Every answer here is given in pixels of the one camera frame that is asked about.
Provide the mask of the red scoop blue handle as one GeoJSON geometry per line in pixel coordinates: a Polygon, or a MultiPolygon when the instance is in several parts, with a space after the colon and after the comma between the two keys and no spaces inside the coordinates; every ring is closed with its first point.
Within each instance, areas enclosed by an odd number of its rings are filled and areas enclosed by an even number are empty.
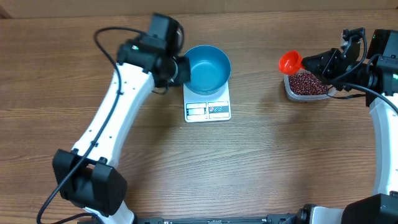
{"type": "Polygon", "coordinates": [[[291,50],[280,58],[278,67],[279,71],[283,74],[293,75],[299,70],[304,69],[302,56],[296,50],[291,50]]]}

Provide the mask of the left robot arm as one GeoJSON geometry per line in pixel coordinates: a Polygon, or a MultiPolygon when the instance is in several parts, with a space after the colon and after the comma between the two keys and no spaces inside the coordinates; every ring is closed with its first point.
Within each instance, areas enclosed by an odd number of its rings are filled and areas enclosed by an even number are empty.
{"type": "Polygon", "coordinates": [[[127,182],[117,166],[146,98],[189,82],[189,60],[180,55],[184,40],[183,27],[175,19],[153,14],[148,31],[137,30],[135,38],[109,57],[111,84],[88,129],[70,151],[54,155],[54,194],[82,208],[90,223],[136,222],[124,201],[127,182]]]}

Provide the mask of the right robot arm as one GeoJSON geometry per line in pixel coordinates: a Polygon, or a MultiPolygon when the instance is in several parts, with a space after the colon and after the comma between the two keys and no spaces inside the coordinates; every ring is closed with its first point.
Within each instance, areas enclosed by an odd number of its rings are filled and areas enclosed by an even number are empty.
{"type": "Polygon", "coordinates": [[[304,57],[301,65],[338,91],[365,94],[376,137],[372,195],[344,209],[311,205],[299,223],[397,223],[397,31],[345,29],[340,49],[304,57]]]}

